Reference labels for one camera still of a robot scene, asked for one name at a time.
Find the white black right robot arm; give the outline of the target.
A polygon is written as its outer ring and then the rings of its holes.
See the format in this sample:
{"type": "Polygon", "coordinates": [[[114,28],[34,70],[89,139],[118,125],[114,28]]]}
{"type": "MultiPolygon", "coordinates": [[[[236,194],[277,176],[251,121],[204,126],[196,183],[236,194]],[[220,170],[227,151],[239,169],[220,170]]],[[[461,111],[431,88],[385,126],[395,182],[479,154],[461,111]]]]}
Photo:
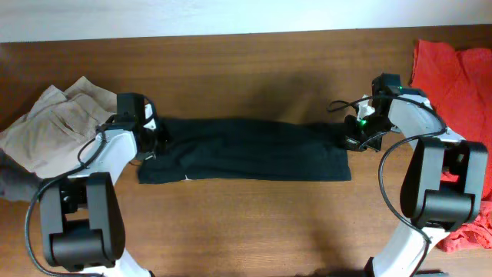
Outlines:
{"type": "Polygon", "coordinates": [[[378,151],[388,132],[404,139],[382,156],[377,179],[383,200],[399,224],[384,249],[369,258],[365,276],[416,276],[430,250],[479,214],[488,151],[447,126],[426,95],[412,88],[386,85],[372,95],[346,103],[347,149],[378,151]],[[400,192],[400,208],[387,196],[384,167],[404,144],[413,149],[400,192]]]}

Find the dark green t-shirt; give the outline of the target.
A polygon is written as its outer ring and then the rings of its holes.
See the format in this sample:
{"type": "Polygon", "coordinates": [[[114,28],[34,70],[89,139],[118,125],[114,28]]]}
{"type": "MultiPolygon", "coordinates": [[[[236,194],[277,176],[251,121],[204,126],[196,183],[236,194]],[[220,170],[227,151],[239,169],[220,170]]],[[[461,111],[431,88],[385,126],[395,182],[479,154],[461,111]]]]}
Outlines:
{"type": "Polygon", "coordinates": [[[169,141],[138,169],[141,184],[199,179],[351,180],[342,126],[246,118],[163,118],[169,141]]]}

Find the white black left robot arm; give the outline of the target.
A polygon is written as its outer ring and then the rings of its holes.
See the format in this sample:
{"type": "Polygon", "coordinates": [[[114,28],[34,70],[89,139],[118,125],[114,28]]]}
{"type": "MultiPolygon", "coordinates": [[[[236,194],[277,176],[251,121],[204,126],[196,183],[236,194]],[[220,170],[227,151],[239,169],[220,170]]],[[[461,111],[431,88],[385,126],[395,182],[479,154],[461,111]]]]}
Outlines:
{"type": "Polygon", "coordinates": [[[125,248],[115,193],[125,166],[155,148],[153,115],[113,115],[78,155],[79,166],[47,181],[40,204],[43,255],[63,276],[151,276],[125,248]]]}

